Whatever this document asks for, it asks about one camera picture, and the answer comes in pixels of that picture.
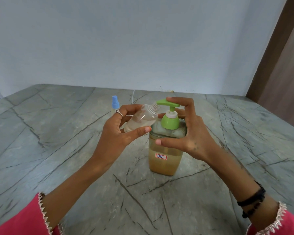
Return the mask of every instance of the marble countertop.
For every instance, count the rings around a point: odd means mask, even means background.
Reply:
[[[132,90],[35,85],[0,100],[0,224],[50,192],[93,153],[112,95]],[[192,97],[213,138],[294,213],[294,127],[245,97],[135,91],[134,102]],[[148,136],[130,144],[64,218],[66,234],[243,234],[221,179],[184,154],[173,177],[148,167]]]

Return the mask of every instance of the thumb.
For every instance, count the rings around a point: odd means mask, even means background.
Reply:
[[[185,151],[184,138],[159,138],[155,143],[167,148],[174,148]]]
[[[144,127],[139,127],[137,129],[134,129],[128,133],[125,133],[124,135],[126,136],[125,138],[126,138],[127,144],[130,144],[135,139],[147,134],[150,131],[151,131],[150,126],[144,126]]]

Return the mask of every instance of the white cable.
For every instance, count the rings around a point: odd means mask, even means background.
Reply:
[[[132,94],[132,105],[134,104],[134,92],[135,90],[133,90],[133,94]]]

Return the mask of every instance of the ring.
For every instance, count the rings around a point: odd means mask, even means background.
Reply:
[[[120,115],[122,115],[122,113],[119,111],[119,110],[116,110],[115,111],[116,113],[119,113]]]

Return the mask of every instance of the white wall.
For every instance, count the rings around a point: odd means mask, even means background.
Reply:
[[[0,0],[0,92],[245,95],[286,0]]]

